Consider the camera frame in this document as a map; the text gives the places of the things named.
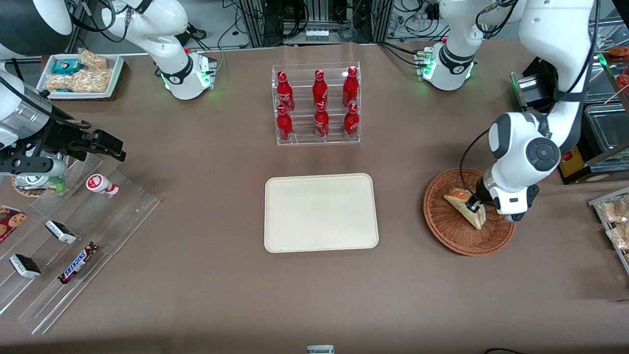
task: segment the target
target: robotic arm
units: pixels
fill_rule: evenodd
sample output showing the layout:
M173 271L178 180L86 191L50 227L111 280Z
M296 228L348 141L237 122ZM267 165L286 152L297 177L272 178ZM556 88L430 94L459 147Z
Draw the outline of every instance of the robotic arm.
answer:
M72 23L64 0L1 0L0 60L63 52ZM59 176L68 156L87 153L125 160L122 141L77 122L54 107L45 93L9 74L0 64L0 175Z
M188 17L176 0L115 0L115 21L109 31L148 53L162 72L166 88L180 100L191 100L213 85L216 63L186 53L175 35L184 33ZM103 22L111 10L103 8Z
M594 0L442 0L442 16L452 29L445 44L428 48L424 79L437 88L459 88L472 67L483 39L479 23L520 23L520 41L529 52L557 70L557 100L549 114L511 112L489 129L489 148L496 158L477 185L468 207L493 202L500 214L519 221L561 156L579 140L581 111L593 49L589 15Z
M593 2L526 2L520 40L556 68L557 102L548 115L505 113L489 129L489 148L497 161L479 182L477 195L493 201L508 220L521 220L537 195L535 183L546 178L579 140L592 49L588 22Z

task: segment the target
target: cookie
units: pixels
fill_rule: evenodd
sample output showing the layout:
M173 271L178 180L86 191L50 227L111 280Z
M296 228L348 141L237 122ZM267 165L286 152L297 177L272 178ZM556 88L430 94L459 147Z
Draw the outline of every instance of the cookie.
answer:
M18 227L24 222L24 220L26 220L26 218L28 218L26 214L23 214L23 213L16 214L12 218L9 219L9 226Z

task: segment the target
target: green led light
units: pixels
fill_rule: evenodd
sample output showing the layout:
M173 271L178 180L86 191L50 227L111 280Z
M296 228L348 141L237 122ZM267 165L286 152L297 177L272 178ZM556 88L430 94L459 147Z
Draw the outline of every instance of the green led light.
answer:
M467 75L465 76L465 80L469 79L472 75L472 68L474 67L474 62L470 63L470 68L467 70Z
M601 53L597 53L596 57L598 58L598 61L601 63L602 66L607 66L607 60Z
M161 74L161 76L162 76L162 80L164 80L164 86L166 86L166 89L168 91L170 91L170 87L168 87L168 81L166 81L166 78L164 77L164 74Z
M210 83L209 83L209 75L206 75L205 73L201 73L197 71L197 77L199 78L199 81L201 82L201 85L203 85L203 88L207 88Z

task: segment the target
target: cookie package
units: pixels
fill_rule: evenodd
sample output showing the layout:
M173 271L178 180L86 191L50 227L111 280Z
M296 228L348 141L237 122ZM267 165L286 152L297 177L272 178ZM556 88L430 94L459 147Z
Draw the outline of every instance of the cookie package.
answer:
M15 208L0 204L0 243L18 228L28 216Z
M607 236L610 238L614 246L622 251L628 249L625 232L626 230L620 229L619 227L614 227L613 229L606 231Z
M107 58L96 55L84 48L79 48L78 52L81 64L84 66L94 70L107 70Z
M603 219L607 222L625 223L629 220L629 200L622 197L609 202L598 203Z

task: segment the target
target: white plate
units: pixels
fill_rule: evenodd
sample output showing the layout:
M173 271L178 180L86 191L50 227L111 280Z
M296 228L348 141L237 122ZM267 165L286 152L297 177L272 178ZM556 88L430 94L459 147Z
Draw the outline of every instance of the white plate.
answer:
M107 85L107 90L105 92L63 92L63 91L51 91L50 96L48 96L51 100L86 100L86 99L100 99L100 98L109 98L114 93L114 88L116 88L116 84L118 83L118 78L120 77L120 72L122 71L122 66L125 63L125 60L120 55L109 55L109 54L98 54L101 57L107 59L107 69L111 70L111 79L109 79L109 84ZM78 59L79 54L55 54L51 55L48 58L48 62L46 66L43 68L42 76L40 76L40 80L37 83L37 91L42 92L46 89L46 82L48 81L48 75L52 72L52 67L54 63L58 60L68 60L68 59Z
M271 253L373 248L376 204L365 173L267 181L264 247Z

